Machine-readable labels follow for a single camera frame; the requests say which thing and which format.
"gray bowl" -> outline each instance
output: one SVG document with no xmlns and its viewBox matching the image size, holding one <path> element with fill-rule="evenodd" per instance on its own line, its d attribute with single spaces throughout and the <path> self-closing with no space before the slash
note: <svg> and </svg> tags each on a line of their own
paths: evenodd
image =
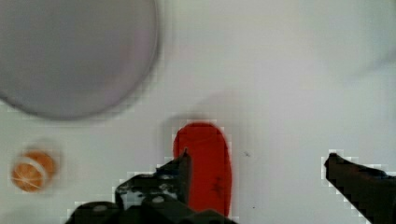
<svg viewBox="0 0 396 224">
<path fill-rule="evenodd" d="M 119 104 L 149 72 L 154 0 L 0 1 L 0 98 L 47 119 Z"/>
</svg>

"white table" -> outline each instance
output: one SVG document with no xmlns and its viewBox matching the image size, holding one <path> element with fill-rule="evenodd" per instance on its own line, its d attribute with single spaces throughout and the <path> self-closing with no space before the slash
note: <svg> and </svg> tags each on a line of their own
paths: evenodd
<svg viewBox="0 0 396 224">
<path fill-rule="evenodd" d="M 396 49 L 395 4 L 159 5 L 159 61 L 120 113 L 65 123 L 0 105 L 0 223 L 65 223 L 81 203 L 112 202 L 122 180 L 169 161 L 173 134 L 196 118 L 212 119 L 230 142 L 237 222 L 360 223 L 321 169 L 342 149 L 396 171 L 395 63 L 377 63 Z M 61 146 L 62 169 L 42 194 L 21 193 L 9 163 L 42 137 Z"/>
</svg>

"red object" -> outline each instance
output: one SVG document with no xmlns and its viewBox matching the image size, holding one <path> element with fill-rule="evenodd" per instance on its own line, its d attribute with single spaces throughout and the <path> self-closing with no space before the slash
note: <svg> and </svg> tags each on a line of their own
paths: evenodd
<svg viewBox="0 0 396 224">
<path fill-rule="evenodd" d="M 231 203 L 232 169 L 227 143 L 213 124 L 194 122 L 180 129 L 174 142 L 174 157 L 187 148 L 192 177 L 188 206 L 196 212 L 213 209 L 228 216 Z"/>
</svg>

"small orange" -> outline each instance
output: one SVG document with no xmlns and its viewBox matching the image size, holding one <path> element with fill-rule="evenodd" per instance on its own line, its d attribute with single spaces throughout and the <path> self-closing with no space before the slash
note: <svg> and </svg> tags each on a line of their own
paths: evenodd
<svg viewBox="0 0 396 224">
<path fill-rule="evenodd" d="M 12 182 L 27 192 L 42 190 L 55 173 L 55 162 L 42 150 L 30 150 L 21 155 L 12 170 Z"/>
</svg>

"black robotic claw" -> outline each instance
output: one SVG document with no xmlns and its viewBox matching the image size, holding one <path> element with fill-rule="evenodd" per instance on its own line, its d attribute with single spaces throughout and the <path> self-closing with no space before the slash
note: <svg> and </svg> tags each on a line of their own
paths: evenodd
<svg viewBox="0 0 396 224">
<path fill-rule="evenodd" d="M 396 177 L 331 153 L 324 163 L 329 180 L 371 223 L 396 224 Z"/>
<path fill-rule="evenodd" d="M 236 224 L 205 210 L 192 211 L 189 200 L 191 157 L 185 151 L 153 175 L 136 175 L 116 188 L 115 203 L 85 203 L 66 224 Z"/>
</svg>

